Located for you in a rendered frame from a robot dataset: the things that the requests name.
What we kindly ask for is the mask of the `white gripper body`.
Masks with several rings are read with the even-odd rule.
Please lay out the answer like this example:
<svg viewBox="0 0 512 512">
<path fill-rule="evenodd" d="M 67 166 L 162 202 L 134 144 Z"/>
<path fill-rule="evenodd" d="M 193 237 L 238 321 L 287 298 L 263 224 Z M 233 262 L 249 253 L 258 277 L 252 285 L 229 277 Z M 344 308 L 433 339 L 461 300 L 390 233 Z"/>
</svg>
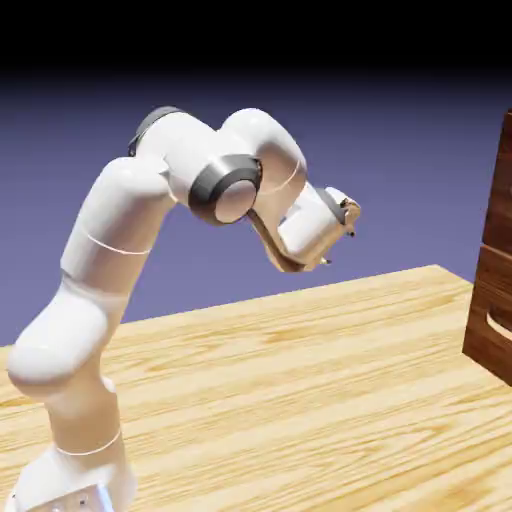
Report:
<svg viewBox="0 0 512 512">
<path fill-rule="evenodd" d="M 285 256 L 312 270 L 347 231 L 355 231 L 360 214 L 360 205 L 338 189 L 305 186 L 278 227 Z"/>
</svg>

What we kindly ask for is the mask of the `dark wood cabinet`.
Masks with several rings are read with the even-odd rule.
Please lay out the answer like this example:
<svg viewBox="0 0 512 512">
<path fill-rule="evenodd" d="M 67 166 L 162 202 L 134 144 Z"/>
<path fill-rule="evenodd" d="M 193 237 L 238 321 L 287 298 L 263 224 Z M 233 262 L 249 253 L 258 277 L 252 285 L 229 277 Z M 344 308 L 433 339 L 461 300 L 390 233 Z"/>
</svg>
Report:
<svg viewBox="0 0 512 512">
<path fill-rule="evenodd" d="M 512 108 L 501 128 L 462 352 L 512 387 Z"/>
</svg>

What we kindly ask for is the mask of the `plain dark wood drawer front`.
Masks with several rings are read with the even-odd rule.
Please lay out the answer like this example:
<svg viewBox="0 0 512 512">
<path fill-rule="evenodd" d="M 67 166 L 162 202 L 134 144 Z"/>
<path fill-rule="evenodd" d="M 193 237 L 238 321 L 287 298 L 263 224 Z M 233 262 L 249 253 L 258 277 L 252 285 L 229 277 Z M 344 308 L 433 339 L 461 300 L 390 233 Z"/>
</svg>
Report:
<svg viewBox="0 0 512 512">
<path fill-rule="evenodd" d="M 512 254 L 512 108 L 503 119 L 482 241 Z"/>
</svg>

